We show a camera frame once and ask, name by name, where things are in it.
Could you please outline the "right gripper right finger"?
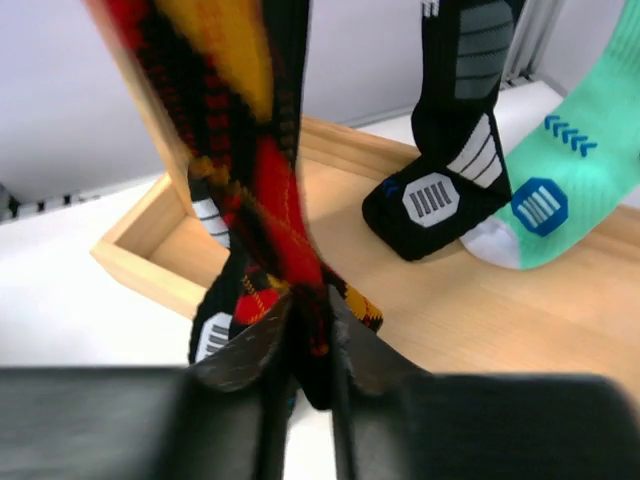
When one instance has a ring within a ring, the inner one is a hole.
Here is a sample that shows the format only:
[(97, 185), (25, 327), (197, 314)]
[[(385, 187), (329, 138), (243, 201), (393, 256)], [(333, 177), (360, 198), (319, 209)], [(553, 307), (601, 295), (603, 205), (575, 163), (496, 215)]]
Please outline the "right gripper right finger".
[(339, 479), (417, 479), (415, 394), (430, 374), (363, 325), (329, 289), (332, 427)]

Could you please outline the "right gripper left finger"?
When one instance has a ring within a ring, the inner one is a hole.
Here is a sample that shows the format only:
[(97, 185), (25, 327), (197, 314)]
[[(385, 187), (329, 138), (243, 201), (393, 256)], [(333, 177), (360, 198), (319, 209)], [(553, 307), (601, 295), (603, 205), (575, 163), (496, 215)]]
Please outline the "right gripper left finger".
[(190, 368), (200, 479), (281, 479), (293, 378), (286, 294), (265, 317)]

